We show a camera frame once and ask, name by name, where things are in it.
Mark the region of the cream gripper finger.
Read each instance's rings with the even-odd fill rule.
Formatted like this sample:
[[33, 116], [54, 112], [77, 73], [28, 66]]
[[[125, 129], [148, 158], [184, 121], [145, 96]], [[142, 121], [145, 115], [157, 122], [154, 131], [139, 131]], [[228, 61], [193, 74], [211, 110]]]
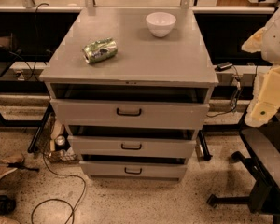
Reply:
[[263, 107], [249, 107], [245, 116], [245, 124], [249, 127], [260, 127], [267, 124], [274, 116], [274, 110]]
[[242, 51], [248, 53], [262, 52], [264, 32], [265, 28], [262, 27], [252, 34], [241, 46]]

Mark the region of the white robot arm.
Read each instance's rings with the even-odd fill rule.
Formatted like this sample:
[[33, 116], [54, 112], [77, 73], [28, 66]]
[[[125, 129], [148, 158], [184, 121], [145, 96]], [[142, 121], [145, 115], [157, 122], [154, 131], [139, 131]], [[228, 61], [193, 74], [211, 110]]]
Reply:
[[259, 72], [256, 75], [253, 99], [245, 116], [246, 125], [260, 127], [280, 108], [280, 7], [264, 27], [244, 42], [242, 50], [249, 53], [259, 51], [261, 58], [272, 65], [266, 73]]

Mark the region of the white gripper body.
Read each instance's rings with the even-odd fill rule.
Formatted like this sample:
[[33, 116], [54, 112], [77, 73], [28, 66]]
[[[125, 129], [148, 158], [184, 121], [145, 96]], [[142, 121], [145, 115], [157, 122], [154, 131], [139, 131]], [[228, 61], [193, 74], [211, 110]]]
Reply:
[[255, 106], [266, 110], [273, 109], [274, 114], [280, 108], [280, 65], [273, 66], [263, 76]]

